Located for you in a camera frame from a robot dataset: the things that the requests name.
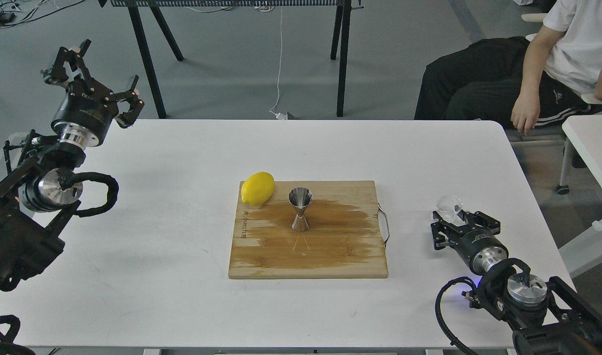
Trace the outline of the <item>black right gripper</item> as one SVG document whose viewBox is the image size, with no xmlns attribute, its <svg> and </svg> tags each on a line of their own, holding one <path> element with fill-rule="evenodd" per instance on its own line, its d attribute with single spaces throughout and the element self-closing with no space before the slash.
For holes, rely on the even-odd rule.
<svg viewBox="0 0 602 355">
<path fill-rule="evenodd" d="M 465 222 L 461 227 L 443 220 L 437 211 L 432 218 L 434 250 L 454 249 L 473 274 L 484 276 L 509 257 L 508 249 L 495 237 L 500 233 L 499 220 L 481 211 L 460 211 L 459 218 Z"/>
</svg>

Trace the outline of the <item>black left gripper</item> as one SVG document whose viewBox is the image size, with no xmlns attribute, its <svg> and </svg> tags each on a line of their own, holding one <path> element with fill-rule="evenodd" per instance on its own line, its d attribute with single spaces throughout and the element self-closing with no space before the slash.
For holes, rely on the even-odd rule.
<svg viewBox="0 0 602 355">
<path fill-rule="evenodd" d="M 60 143 L 78 148 L 103 144 L 112 119 L 122 129 L 133 126 L 145 107 L 136 88 L 138 75 L 129 78 L 123 92 L 114 92 L 91 77 L 83 61 L 90 45 L 91 40 L 86 39 L 78 48 L 60 47 L 53 65 L 40 72 L 44 83 L 66 90 L 51 128 Z M 127 103 L 128 110 L 120 111 L 119 103 Z"/>
</svg>

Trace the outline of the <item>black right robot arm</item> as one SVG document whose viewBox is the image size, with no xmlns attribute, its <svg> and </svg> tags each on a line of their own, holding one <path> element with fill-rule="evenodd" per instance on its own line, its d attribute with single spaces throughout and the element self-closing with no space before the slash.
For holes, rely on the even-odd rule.
<svg viewBox="0 0 602 355">
<path fill-rule="evenodd" d="M 548 281 L 534 276 L 530 267 L 508 255 L 496 236 L 500 222 L 482 212 L 459 211 L 463 225 L 432 213 L 430 229 L 434 249 L 450 247 L 476 276 L 448 281 L 435 300 L 435 316 L 441 330 L 461 352 L 474 350 L 461 342 L 446 324 L 441 301 L 446 290 L 463 283 L 462 292 L 474 309 L 484 309 L 511 328 L 518 355 L 602 355 L 602 316 L 560 277 Z"/>
</svg>

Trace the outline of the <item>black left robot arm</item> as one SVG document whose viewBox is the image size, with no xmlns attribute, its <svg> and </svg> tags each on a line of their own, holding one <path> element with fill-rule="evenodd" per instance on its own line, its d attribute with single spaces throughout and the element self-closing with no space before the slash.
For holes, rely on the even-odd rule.
<svg viewBox="0 0 602 355">
<path fill-rule="evenodd" d="M 75 172 L 85 150 L 100 146 L 113 122 L 132 126 L 145 103 L 136 90 L 138 76 L 116 92 L 91 75 L 84 56 L 91 41 L 58 49 L 44 82 L 63 87 L 66 96 L 56 112 L 53 135 L 31 130 L 18 144 L 6 141 L 7 175 L 0 182 L 0 292 L 41 274 L 63 252 L 60 234 L 73 216 L 109 211 L 119 186 L 110 175 Z"/>
</svg>

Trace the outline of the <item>person's clasped hands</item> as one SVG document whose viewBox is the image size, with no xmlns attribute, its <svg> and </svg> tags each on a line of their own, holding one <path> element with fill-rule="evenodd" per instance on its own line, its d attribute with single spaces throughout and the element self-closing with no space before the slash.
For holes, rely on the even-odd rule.
<svg viewBox="0 0 602 355">
<path fill-rule="evenodd" d="M 538 88 L 522 88 L 516 99 L 512 113 L 511 123 L 516 130 L 528 135 L 536 123 L 540 115 L 540 98 Z"/>
</svg>

